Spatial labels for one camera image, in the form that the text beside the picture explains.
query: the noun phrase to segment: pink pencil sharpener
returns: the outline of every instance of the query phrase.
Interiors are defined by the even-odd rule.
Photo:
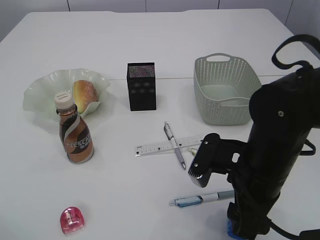
[[[69,234],[82,228],[85,224],[85,219],[79,208],[70,206],[62,212],[60,223],[62,232]]]

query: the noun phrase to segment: white wall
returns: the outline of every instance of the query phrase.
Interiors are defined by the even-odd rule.
[[[146,0],[147,12],[182,12],[191,9],[217,9],[219,0]]]
[[[0,42],[30,12],[69,11],[67,0],[0,0]]]
[[[70,11],[112,11],[140,13],[146,11],[146,0],[68,0]]]
[[[293,0],[286,27],[293,34],[310,34],[320,39],[320,0]],[[310,50],[320,58],[318,52]]]

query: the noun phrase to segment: bread roll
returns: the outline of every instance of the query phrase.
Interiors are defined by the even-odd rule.
[[[86,110],[90,103],[98,102],[98,94],[94,85],[86,80],[74,82],[73,98],[80,114]]]

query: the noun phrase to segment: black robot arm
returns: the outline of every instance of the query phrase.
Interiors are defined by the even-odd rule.
[[[268,217],[278,200],[299,155],[311,156],[315,146],[307,140],[311,128],[320,127],[320,68],[313,69],[307,61],[283,64],[277,52],[295,41],[308,42],[320,53],[320,41],[309,35],[296,35],[275,51],[272,61],[281,69],[295,65],[302,68],[275,82],[263,85],[251,97],[250,115],[253,120],[248,142],[220,139],[208,134],[188,171],[200,187],[208,184],[211,173],[228,174],[227,180],[235,190],[235,201],[229,204],[227,217],[232,233],[254,240],[265,235],[270,227],[293,240],[318,240],[320,229],[303,231],[299,236],[276,226]],[[302,151],[306,144],[311,150]],[[234,153],[239,154],[233,162]]]

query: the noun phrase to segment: silver pen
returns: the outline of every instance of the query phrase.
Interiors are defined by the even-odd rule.
[[[180,148],[179,148],[177,141],[174,137],[174,134],[172,133],[171,128],[166,121],[164,122],[164,132],[165,132],[168,140],[171,142],[171,145],[174,149],[174,153],[175,153],[176,157],[178,158],[179,163],[181,164],[182,168],[184,170],[186,170],[186,162],[184,160],[184,157],[182,156]]]

